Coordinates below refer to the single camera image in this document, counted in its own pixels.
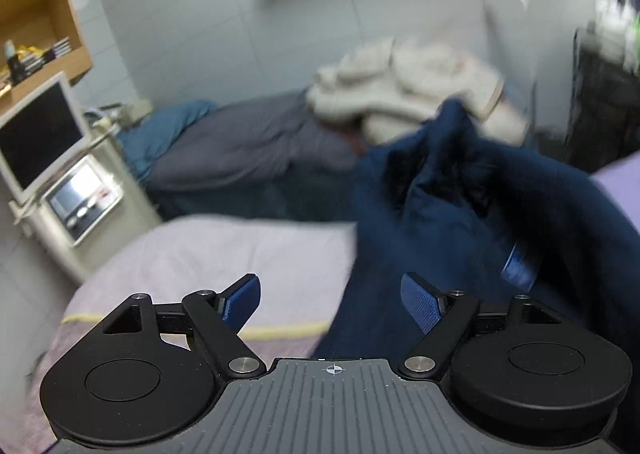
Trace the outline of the navy blue jacket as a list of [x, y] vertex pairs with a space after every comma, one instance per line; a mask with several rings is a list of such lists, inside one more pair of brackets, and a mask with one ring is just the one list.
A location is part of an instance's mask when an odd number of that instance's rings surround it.
[[404, 275], [505, 304], [524, 289], [503, 273], [514, 255], [530, 296], [638, 356], [637, 230], [584, 172], [480, 137], [457, 99], [360, 160], [350, 207], [356, 260], [318, 356], [402, 360], [422, 336]]

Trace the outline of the white device with screen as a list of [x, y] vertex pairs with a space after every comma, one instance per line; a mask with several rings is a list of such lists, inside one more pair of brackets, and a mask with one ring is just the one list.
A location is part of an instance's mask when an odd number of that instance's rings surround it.
[[112, 136], [95, 139], [24, 203], [9, 201], [14, 223], [35, 237], [78, 285], [120, 249], [160, 225]]

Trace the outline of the grey quilt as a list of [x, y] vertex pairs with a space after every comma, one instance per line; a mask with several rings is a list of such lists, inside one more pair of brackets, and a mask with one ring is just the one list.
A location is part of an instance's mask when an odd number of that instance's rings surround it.
[[321, 122], [304, 91], [288, 92], [214, 108], [157, 159], [148, 185], [191, 192], [267, 182], [295, 168], [343, 173], [366, 150], [359, 129]]

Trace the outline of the blue pillow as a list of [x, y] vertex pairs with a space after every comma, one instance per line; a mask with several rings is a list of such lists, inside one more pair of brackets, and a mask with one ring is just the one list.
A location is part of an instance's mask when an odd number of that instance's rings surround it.
[[180, 135], [215, 109], [216, 105], [210, 100], [190, 100], [154, 111], [134, 127], [121, 129], [116, 141], [138, 182], [148, 183], [158, 160], [177, 142]]

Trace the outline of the cream white padded coat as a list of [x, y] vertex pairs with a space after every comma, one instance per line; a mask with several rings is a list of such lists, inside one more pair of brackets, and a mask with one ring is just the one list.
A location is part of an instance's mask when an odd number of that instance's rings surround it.
[[307, 104], [330, 125], [360, 120], [367, 142], [380, 145], [437, 117], [450, 97], [462, 99], [483, 136], [514, 146], [525, 142], [530, 122], [506, 99], [502, 74], [448, 45], [395, 39], [363, 44], [317, 70]]

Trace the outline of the white computer monitor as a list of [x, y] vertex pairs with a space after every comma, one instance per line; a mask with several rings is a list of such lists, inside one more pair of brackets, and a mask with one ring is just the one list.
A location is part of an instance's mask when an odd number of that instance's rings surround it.
[[14, 199], [26, 203], [90, 142], [84, 112], [61, 71], [1, 116], [1, 174]]

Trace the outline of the wooden bookshelf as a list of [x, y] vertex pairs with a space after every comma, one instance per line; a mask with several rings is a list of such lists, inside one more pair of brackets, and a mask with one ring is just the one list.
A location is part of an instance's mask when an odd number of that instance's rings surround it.
[[70, 83], [91, 70], [91, 57], [79, 30], [72, 0], [1, 0], [1, 41], [17, 47], [49, 50], [67, 40], [70, 51], [35, 72], [19, 84], [1, 88], [1, 106], [9, 108], [38, 85], [63, 71]]

